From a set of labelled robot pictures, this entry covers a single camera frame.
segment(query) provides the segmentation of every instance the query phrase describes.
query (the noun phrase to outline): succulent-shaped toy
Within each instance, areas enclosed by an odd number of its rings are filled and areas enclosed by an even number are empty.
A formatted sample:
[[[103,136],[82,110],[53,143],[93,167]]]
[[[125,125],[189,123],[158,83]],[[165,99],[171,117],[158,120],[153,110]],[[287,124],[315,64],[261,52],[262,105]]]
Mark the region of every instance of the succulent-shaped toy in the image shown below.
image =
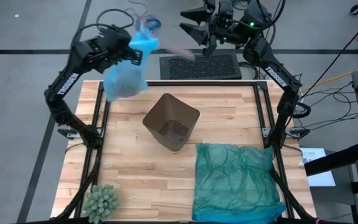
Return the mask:
[[[110,218],[113,211],[118,207],[118,198],[114,194],[112,185],[92,186],[91,192],[86,195],[84,206],[85,216],[89,222],[99,224]]]

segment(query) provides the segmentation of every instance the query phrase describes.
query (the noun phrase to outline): wooden table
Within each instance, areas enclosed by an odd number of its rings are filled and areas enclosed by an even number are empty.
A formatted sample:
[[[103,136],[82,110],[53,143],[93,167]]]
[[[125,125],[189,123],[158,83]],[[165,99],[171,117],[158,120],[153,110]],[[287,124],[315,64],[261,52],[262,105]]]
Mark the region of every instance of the wooden table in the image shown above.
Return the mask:
[[[273,81],[267,81],[267,84],[275,113],[282,90]],[[88,124],[93,117],[98,85],[99,81],[85,81],[81,90],[76,114]],[[201,112],[189,141],[176,153],[161,146],[142,124],[144,116],[164,93],[171,93]],[[264,117],[268,124],[263,102]],[[80,139],[70,141],[69,146],[80,142]],[[199,143],[263,148],[253,88],[151,86],[135,97],[111,103],[99,184],[112,184],[118,193],[121,208],[114,214],[114,219],[191,220],[195,144]],[[299,147],[293,139],[287,139],[286,144]],[[85,151],[84,146],[76,146],[67,152],[51,217],[62,212],[77,192]],[[284,147],[282,156],[290,190],[306,211],[315,216],[306,173],[298,165],[300,153]]]

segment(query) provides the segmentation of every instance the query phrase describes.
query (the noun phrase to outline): black metal frame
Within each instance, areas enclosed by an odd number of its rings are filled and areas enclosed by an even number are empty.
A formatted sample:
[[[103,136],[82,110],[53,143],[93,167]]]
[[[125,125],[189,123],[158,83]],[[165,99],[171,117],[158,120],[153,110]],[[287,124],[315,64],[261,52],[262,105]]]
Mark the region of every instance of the black metal frame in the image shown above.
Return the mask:
[[[193,81],[190,81],[190,82],[189,81],[179,81],[179,82],[176,82],[176,81],[174,81],[174,82],[172,82],[172,81],[150,81],[147,83],[149,86],[249,86],[249,87],[252,87],[254,90],[254,95],[255,95],[255,104],[257,106],[261,135],[263,137],[262,129],[266,128],[266,123],[265,123],[264,113],[263,113],[263,109],[262,109],[261,97],[259,94],[259,90],[262,90],[264,93],[264,100],[265,100],[265,104],[266,104],[267,115],[268,115],[268,120],[269,120],[270,126],[272,127],[274,125],[273,110],[272,110],[272,105],[270,102],[269,90],[268,90],[266,81],[228,82],[228,81],[202,81],[202,80],[200,80],[200,81],[196,81],[196,82],[193,82]],[[94,114],[93,114],[93,119],[92,119],[92,125],[95,127],[98,122],[98,115],[99,115],[99,110],[100,110],[100,106],[101,106],[101,99],[102,99],[103,91],[104,91],[103,82],[99,82],[98,94],[96,97],[96,103],[95,103]],[[102,133],[101,133],[102,145],[104,142],[104,134],[106,132],[109,106],[110,106],[110,103],[108,101],[106,101],[105,106],[104,106],[104,113],[103,113],[102,127],[101,127],[102,128]],[[91,160],[91,155],[92,155],[93,150],[97,150],[97,153],[96,153],[94,167],[92,168],[91,172],[88,175],[88,172],[90,169],[90,160]],[[74,196],[73,200],[68,204],[66,209],[63,211],[63,213],[61,213],[58,217],[56,217],[53,220],[53,222],[57,221],[59,219],[67,219],[71,215],[74,208],[75,208],[74,218],[81,217],[81,209],[82,209],[83,197],[84,197],[85,191],[91,185],[91,183],[93,185],[95,185],[98,182],[98,174],[99,174],[99,170],[100,170],[102,150],[103,150],[103,147],[101,147],[100,149],[87,148],[83,171],[82,171],[82,175],[81,175],[80,189]],[[274,168],[270,173],[271,173],[273,179],[277,182],[277,184],[282,189],[284,195],[286,196],[285,204],[287,206],[287,212],[288,212],[289,218],[294,218],[293,209],[292,209],[292,200],[295,200],[295,198],[292,198],[293,196],[291,195],[290,191],[288,190],[287,177],[285,175],[285,168],[284,168],[284,163],[283,163],[283,159],[282,159],[280,150],[275,150],[275,154],[276,154],[276,158],[277,158],[278,171],[279,171],[280,175],[277,174],[277,172],[274,170]]]

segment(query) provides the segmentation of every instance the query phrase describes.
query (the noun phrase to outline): green fabric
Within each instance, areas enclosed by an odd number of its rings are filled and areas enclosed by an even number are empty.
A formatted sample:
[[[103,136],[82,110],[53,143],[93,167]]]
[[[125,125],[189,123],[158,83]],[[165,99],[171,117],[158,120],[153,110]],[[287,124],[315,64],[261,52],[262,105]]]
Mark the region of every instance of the green fabric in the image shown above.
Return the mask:
[[[197,145],[193,219],[272,222],[285,210],[269,174],[272,161],[272,148]]]

